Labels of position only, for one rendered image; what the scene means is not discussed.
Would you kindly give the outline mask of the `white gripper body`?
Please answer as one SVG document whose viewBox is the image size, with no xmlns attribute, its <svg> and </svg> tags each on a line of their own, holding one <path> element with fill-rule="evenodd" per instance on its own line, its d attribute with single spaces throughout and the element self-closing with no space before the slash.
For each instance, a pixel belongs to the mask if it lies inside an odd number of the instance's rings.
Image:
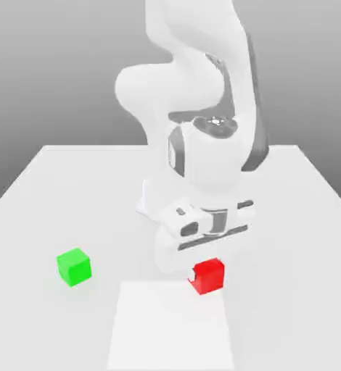
<svg viewBox="0 0 341 371">
<path fill-rule="evenodd" d="M 158 230 L 158 262 L 201 262 L 240 249 L 250 238 L 250 224 L 222 233 L 203 233 L 176 238 L 165 227 Z"/>
</svg>

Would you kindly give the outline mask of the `small green cube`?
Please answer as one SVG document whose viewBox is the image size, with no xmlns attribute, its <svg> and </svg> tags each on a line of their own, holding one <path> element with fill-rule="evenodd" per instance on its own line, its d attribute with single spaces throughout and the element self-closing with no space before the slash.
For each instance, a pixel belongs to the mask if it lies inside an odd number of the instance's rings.
<svg viewBox="0 0 341 371">
<path fill-rule="evenodd" d="M 91 260 L 80 248 L 71 249 L 56 257 L 61 278 L 70 286 L 78 285 L 92 276 Z"/>
</svg>

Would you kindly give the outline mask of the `small red cube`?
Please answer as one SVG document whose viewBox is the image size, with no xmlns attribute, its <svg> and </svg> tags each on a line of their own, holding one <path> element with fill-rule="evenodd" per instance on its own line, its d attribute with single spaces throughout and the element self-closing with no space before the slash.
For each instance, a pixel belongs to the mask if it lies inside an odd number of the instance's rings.
<svg viewBox="0 0 341 371">
<path fill-rule="evenodd" d="M 225 265 L 217 258 L 197 263 L 193 267 L 194 279 L 188 281 L 199 295 L 204 295 L 223 287 Z"/>
</svg>

